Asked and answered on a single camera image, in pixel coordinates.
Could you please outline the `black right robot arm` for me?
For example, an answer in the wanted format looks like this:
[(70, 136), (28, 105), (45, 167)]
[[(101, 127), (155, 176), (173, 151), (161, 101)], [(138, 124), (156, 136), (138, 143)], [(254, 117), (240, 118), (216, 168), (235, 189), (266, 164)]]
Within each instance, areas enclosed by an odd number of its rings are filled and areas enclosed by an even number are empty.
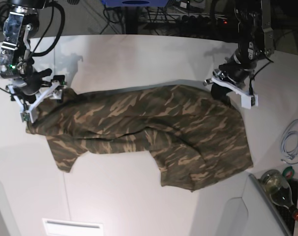
[[(8, 3), (11, 10), (3, 26), (0, 77), (11, 82), (5, 92), (18, 103), (22, 121), (34, 122), (37, 119), (36, 108), (44, 99), (63, 99), (65, 76), (55, 75), (46, 81), (52, 70), (37, 71), (33, 59), (49, 54), (57, 45), (65, 26), (65, 11), (54, 0), (10, 0)], [(30, 39), (39, 29), (38, 11), (48, 7), (60, 12), (60, 26), (52, 45), (38, 53), (31, 48)]]

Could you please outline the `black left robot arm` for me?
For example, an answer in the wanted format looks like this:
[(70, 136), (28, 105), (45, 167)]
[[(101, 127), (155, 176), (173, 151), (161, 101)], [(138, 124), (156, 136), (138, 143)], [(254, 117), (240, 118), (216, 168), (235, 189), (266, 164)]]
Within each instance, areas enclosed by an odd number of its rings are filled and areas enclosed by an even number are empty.
[(230, 104), (227, 96), (235, 92), (242, 102), (253, 107), (258, 102), (252, 82), (259, 73), (260, 60), (273, 61), (274, 37), (271, 27), (271, 4), (269, 0), (237, 0), (235, 16), (238, 21), (238, 47), (226, 61), (213, 70), (212, 77), (204, 81), (211, 85), (213, 99)]

